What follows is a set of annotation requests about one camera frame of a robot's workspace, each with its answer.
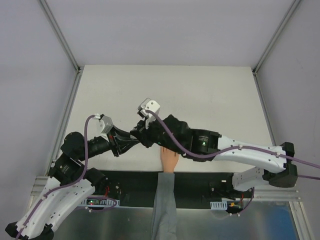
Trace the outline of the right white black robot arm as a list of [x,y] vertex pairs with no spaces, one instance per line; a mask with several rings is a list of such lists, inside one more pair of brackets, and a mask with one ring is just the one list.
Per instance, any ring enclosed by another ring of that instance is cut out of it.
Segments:
[[190,128],[173,115],[149,125],[141,120],[130,134],[147,148],[157,144],[195,162],[230,161],[250,165],[251,169],[234,173],[232,181],[225,184],[226,194],[233,198],[262,185],[292,188],[298,179],[297,166],[292,163],[295,147],[291,142],[279,146],[249,144],[215,131]]

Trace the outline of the grey sleeved forearm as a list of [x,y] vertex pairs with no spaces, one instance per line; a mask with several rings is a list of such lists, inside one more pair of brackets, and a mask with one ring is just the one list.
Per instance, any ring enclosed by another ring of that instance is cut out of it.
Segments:
[[158,174],[151,217],[152,240],[177,239],[177,207],[174,195],[175,174]]

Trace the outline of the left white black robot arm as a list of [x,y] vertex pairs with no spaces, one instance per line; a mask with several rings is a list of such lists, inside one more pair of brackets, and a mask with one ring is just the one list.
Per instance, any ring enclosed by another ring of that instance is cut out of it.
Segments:
[[89,141],[79,132],[68,134],[42,192],[19,221],[7,225],[7,234],[16,240],[51,240],[79,205],[89,206],[90,211],[101,210],[102,203],[115,207],[119,185],[113,184],[102,171],[88,168],[88,161],[108,151],[118,157],[138,143],[130,133],[116,127],[105,137]]

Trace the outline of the mannequin hand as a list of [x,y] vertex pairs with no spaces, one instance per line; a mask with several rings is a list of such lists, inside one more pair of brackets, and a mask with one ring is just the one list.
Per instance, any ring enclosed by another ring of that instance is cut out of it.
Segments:
[[165,147],[160,148],[160,160],[164,173],[174,173],[179,160],[179,155]]

